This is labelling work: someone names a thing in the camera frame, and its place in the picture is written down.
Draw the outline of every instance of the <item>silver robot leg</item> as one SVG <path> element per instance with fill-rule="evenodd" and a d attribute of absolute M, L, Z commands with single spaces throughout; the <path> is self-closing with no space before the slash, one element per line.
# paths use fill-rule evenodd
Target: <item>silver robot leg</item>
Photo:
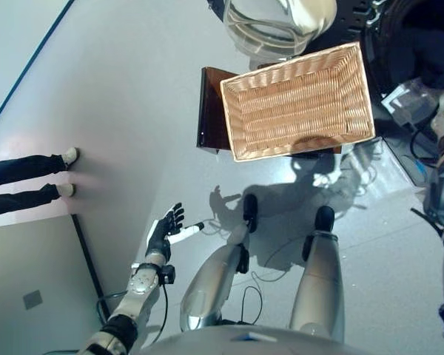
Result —
<path fill-rule="evenodd" d="M 242 253 L 248 253 L 248 233 L 247 225 L 238 226 L 227 244 L 201 266 L 181 302 L 182 331 L 216 325 L 221 320 L 221 308 L 229 297 Z"/>
<path fill-rule="evenodd" d="M 316 216 L 316 231 L 306 238 L 304 245 L 307 264 L 289 328 L 343 342 L 343 284 L 337 237 L 331 233 L 333 225 L 334 211 L 321 207 Z"/>

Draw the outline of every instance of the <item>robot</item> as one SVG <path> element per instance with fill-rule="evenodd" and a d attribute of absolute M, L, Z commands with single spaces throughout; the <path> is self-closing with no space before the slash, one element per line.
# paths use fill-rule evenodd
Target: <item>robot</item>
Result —
<path fill-rule="evenodd" d="M 423 202 L 423 217 L 439 231 L 444 245 L 444 94 L 431 122 L 437 134 L 440 159 Z M 232 232 L 225 246 L 201 266 L 181 302 L 182 333 L 164 339 L 138 354 L 343 354 L 361 355 L 344 340 L 343 284 L 337 246 L 332 234 L 334 211 L 320 207 L 315 230 L 302 252 L 306 269 L 292 309 L 289 329 L 240 324 L 222 319 L 221 307 L 229 296 L 235 273 L 248 271 L 249 234 L 257 228 L 257 200 L 245 196 L 244 223 Z M 171 244 L 200 231 L 198 223 L 183 228 L 180 203 L 156 220 L 132 264 L 127 293 L 102 329 L 79 354 L 126 355 L 149 319 L 160 286 L 174 282 L 175 268 L 168 265 Z M 440 308 L 444 321 L 444 304 Z"/>

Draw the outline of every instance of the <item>person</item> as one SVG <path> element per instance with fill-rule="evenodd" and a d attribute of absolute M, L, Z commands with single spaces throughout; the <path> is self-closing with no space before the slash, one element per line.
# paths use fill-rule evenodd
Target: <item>person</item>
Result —
<path fill-rule="evenodd" d="M 69 148 L 62 155 L 31 155 L 25 158 L 0 161 L 0 185 L 20 180 L 37 178 L 48 174 L 56 174 L 68 170 L 78 159 L 79 150 Z M 0 214 L 30 209 L 50 203 L 60 197 L 71 197 L 75 193 L 75 185 L 46 184 L 38 191 L 19 192 L 18 194 L 0 195 Z"/>

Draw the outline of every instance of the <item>white floor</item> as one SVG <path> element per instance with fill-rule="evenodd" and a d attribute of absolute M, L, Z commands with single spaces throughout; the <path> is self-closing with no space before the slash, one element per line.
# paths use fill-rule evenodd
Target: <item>white floor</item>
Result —
<path fill-rule="evenodd" d="M 150 221 L 181 201 L 188 223 L 205 220 L 208 227 L 172 248 L 177 277 L 168 287 L 169 336 L 179 332 L 178 303 L 186 287 L 240 220 L 239 197 L 246 192 L 258 196 L 261 216 L 251 239 L 250 270 L 265 280 L 279 278 L 258 281 L 258 324 L 286 326 L 303 270 L 303 237 L 316 208 L 330 204 L 338 215 L 346 342 L 374 354 L 444 354 L 437 315 L 443 247 L 409 211 L 420 202 L 384 143 L 357 148 L 329 190 L 312 187 L 312 174 L 325 169 L 328 158 L 235 163 L 228 152 L 197 149 L 204 66 L 248 69 L 205 1 L 77 1 L 0 118 L 0 160 L 68 146 L 79 146 L 82 157 L 70 173 L 2 186 L 0 192 L 71 181 L 78 193 L 0 216 L 0 225 L 77 213 L 104 290 L 114 292 L 126 285 Z M 250 273 L 235 278 L 224 317 L 240 317 L 243 290 L 253 284 Z M 247 320 L 256 317 L 258 306 L 257 296 L 248 293 Z M 163 310 L 161 297 L 148 341 Z"/>

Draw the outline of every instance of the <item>wicker basket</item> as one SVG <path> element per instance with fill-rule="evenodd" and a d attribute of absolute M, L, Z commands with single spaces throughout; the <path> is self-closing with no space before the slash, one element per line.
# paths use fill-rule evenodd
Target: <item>wicker basket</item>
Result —
<path fill-rule="evenodd" d="M 358 42 L 223 80 L 221 91 L 236 161 L 375 136 Z"/>

